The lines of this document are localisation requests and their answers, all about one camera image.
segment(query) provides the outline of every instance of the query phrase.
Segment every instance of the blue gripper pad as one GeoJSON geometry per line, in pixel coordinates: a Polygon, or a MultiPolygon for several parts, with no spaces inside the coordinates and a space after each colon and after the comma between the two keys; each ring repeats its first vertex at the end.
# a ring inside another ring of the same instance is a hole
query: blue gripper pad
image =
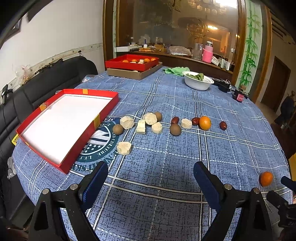
{"type": "Polygon", "coordinates": [[[106,162],[100,161],[92,173],[86,175],[80,182],[78,196],[82,202],[81,209],[83,212],[93,206],[107,175],[108,165],[106,162]]]}
{"type": "Polygon", "coordinates": [[[221,208],[220,195],[216,190],[216,188],[214,187],[214,185],[212,184],[212,182],[210,181],[206,172],[208,172],[208,175],[212,175],[201,161],[196,162],[194,164],[193,175],[202,193],[204,194],[209,206],[212,209],[215,209],[217,212],[219,212],[221,208]]]}
{"type": "Polygon", "coordinates": [[[285,185],[287,188],[291,189],[293,192],[296,192],[296,182],[291,180],[290,178],[283,176],[281,178],[281,183],[285,185]]]}

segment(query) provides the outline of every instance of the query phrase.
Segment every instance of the counter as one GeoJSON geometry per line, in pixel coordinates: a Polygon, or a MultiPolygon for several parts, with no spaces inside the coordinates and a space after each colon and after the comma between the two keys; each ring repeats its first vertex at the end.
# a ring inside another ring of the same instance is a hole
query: counter
{"type": "MultiPolygon", "coordinates": [[[[117,52],[117,57],[128,54],[127,52],[117,52]]],[[[163,66],[168,66],[170,68],[174,67],[188,67],[193,72],[203,73],[206,76],[213,77],[213,78],[222,78],[228,79],[231,81],[232,72],[227,71],[226,69],[221,69],[220,67],[202,62],[200,60],[196,60],[191,57],[187,56],[178,56],[172,55],[169,53],[163,52],[130,52],[130,54],[137,54],[137,55],[145,55],[159,58],[159,61],[163,63],[163,66]]]]}

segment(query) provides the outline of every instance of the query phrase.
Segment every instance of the red box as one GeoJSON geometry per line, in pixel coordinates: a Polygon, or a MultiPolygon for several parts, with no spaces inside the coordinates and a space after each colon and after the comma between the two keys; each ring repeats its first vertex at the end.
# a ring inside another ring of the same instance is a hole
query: red box
{"type": "Polygon", "coordinates": [[[34,152],[67,174],[118,101],[113,91],[64,89],[40,105],[16,132],[34,152]]]}
{"type": "Polygon", "coordinates": [[[146,58],[152,59],[155,57],[136,55],[136,54],[126,54],[126,55],[122,55],[117,58],[105,61],[105,67],[112,68],[112,69],[138,70],[138,71],[143,72],[143,71],[149,70],[150,68],[158,65],[158,63],[159,63],[159,58],[155,58],[155,60],[150,61],[148,63],[144,63],[144,64],[122,62],[123,60],[128,60],[129,62],[131,62],[133,59],[136,59],[139,62],[140,59],[146,59],[146,58]]]}

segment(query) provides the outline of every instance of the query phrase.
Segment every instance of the white pastry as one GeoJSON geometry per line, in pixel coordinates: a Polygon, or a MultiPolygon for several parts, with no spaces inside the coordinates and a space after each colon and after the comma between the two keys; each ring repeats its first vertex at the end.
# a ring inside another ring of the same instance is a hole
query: white pastry
{"type": "Polygon", "coordinates": [[[121,155],[128,155],[131,152],[131,143],[119,142],[117,144],[117,151],[121,155]]]}
{"type": "Polygon", "coordinates": [[[157,122],[151,126],[152,132],[155,134],[160,134],[163,131],[163,125],[160,122],[157,122]]]}
{"type": "Polygon", "coordinates": [[[146,122],[145,120],[139,120],[137,129],[136,129],[136,134],[146,134],[146,122]]]}
{"type": "Polygon", "coordinates": [[[135,124],[135,122],[133,121],[133,118],[129,117],[129,116],[124,116],[120,119],[120,124],[122,125],[122,127],[125,130],[128,130],[130,128],[133,127],[133,125],[135,124]]]}
{"type": "Polygon", "coordinates": [[[188,119],[182,119],[181,120],[181,126],[184,129],[191,129],[192,127],[192,121],[188,120],[188,119]]]}
{"type": "Polygon", "coordinates": [[[148,112],[143,116],[143,119],[146,121],[147,125],[153,125],[157,122],[157,117],[155,114],[148,112]]]}

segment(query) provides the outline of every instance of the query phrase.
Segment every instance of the tablecloth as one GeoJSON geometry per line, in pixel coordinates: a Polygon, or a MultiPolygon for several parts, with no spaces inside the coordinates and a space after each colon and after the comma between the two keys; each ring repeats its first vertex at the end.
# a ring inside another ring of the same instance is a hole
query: tablecloth
{"type": "MultiPolygon", "coordinates": [[[[165,74],[163,68],[140,81],[104,72],[77,88],[116,91],[120,102],[85,145],[69,174],[53,168],[20,139],[13,158],[34,204],[44,188],[64,190],[79,183],[99,161],[107,162],[106,182],[86,212],[101,240],[200,240],[216,215],[193,176],[193,165],[200,160],[223,183],[245,191],[259,187],[264,198],[276,190],[291,202],[291,191],[280,182],[282,176],[290,177],[283,150],[267,119],[249,99],[239,103],[213,85],[206,91],[191,89],[184,77],[165,74]],[[145,135],[136,134],[136,128],[120,136],[112,133],[120,117],[129,115],[137,123],[145,113],[155,111],[163,114],[162,134],[154,134],[149,126],[145,135]],[[169,133],[172,117],[204,115],[212,121],[208,131],[193,126],[182,129],[177,137],[169,133]],[[219,128],[222,120],[228,125],[225,131],[219,128]],[[119,141],[132,143],[130,155],[117,153],[119,141]],[[263,188],[258,179],[264,171],[272,172],[274,179],[263,188]]],[[[277,211],[266,203],[275,228],[277,211]]],[[[66,210],[61,212],[69,237],[76,240],[66,210]]],[[[238,217],[239,210],[225,240],[231,240],[238,217]]]]}

